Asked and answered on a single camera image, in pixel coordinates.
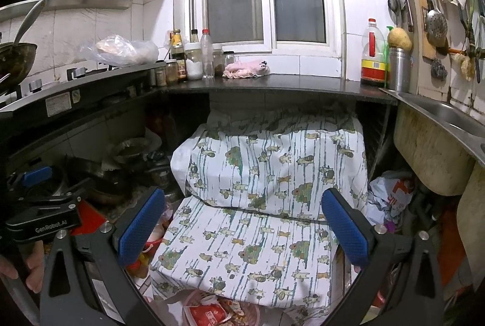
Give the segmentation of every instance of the dark countertop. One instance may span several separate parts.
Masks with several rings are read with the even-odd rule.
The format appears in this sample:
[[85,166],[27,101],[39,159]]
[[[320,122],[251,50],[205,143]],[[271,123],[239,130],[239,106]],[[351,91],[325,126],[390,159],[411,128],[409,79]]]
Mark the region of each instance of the dark countertop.
[[162,88],[169,93],[207,93],[225,91],[263,92],[318,92],[353,97],[374,103],[397,105],[392,96],[377,87],[362,85],[358,81],[319,76],[271,74],[260,78],[226,79],[217,77],[212,81],[187,81]]

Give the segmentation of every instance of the screw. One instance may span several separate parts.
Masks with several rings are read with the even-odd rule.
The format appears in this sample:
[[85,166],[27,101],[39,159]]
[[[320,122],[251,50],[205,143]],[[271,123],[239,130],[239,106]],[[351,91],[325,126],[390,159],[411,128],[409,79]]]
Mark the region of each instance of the screw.
[[387,227],[385,227],[383,224],[377,224],[374,226],[374,230],[376,231],[377,234],[385,234],[387,233]]
[[429,240],[429,234],[427,232],[425,232],[424,230],[421,230],[419,233],[418,233],[418,236],[420,237],[421,240],[423,241],[427,241]]
[[108,233],[109,231],[111,231],[112,228],[113,228],[112,224],[110,224],[109,222],[105,222],[99,227],[99,231],[101,233]]
[[58,239],[63,239],[66,236],[66,234],[67,234],[67,231],[65,229],[61,229],[56,233],[56,237]]

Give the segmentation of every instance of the window frame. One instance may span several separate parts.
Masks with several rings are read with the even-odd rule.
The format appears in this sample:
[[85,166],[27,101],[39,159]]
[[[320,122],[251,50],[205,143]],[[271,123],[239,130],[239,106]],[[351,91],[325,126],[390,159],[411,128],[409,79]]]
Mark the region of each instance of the window frame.
[[[262,42],[222,43],[225,50],[238,54],[272,53],[273,55],[304,55],[341,58],[341,0],[323,0],[326,42],[285,42],[276,40],[275,0],[261,0],[263,10]],[[197,29],[207,27],[207,0],[195,0]]]

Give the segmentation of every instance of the cooking oil bottle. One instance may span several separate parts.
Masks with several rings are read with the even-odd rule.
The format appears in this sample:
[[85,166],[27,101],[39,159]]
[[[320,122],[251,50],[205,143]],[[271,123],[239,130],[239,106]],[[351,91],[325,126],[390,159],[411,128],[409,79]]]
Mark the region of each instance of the cooking oil bottle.
[[386,43],[375,19],[369,18],[369,26],[362,36],[362,66],[360,82],[383,87],[386,84]]

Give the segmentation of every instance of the stove knob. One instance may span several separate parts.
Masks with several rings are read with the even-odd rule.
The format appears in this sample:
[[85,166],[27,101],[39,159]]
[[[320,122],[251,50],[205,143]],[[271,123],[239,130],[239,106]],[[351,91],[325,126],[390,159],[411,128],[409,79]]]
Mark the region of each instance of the stove knob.
[[28,83],[28,89],[32,93],[36,93],[36,92],[42,91],[42,80],[39,78],[39,79],[37,79],[35,81],[32,81],[32,82]]
[[79,67],[78,69],[74,69],[72,72],[72,77],[74,78],[81,78],[86,75],[86,68],[85,67]]

